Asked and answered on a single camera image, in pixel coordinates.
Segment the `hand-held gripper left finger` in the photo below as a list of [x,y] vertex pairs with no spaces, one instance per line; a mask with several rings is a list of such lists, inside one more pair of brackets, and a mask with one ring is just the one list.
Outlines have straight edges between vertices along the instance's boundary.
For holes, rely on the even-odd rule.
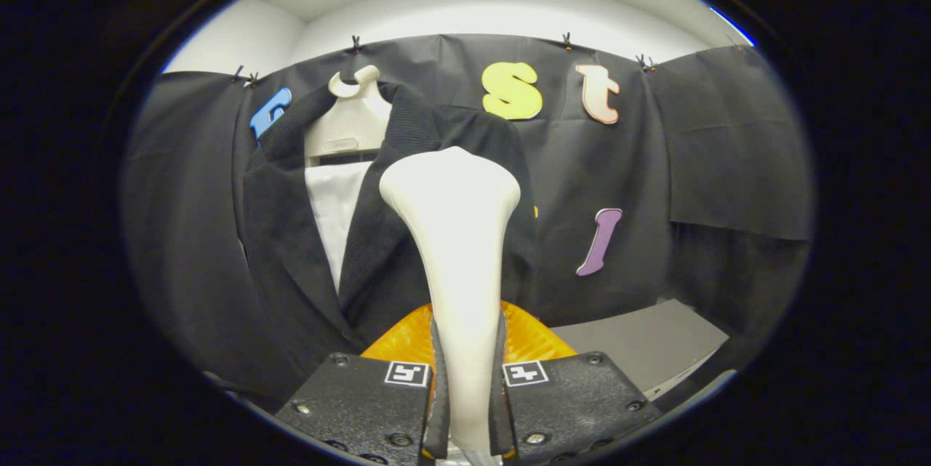
[[326,357],[275,417],[345,462],[433,465],[447,456],[445,389],[433,308],[423,305],[362,355]]

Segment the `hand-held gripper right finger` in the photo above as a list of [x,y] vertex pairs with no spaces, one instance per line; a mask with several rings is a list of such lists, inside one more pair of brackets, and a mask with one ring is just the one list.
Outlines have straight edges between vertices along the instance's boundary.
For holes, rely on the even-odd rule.
[[661,410],[602,351],[579,353],[505,302],[498,332],[489,424],[506,463],[579,462],[624,446]]

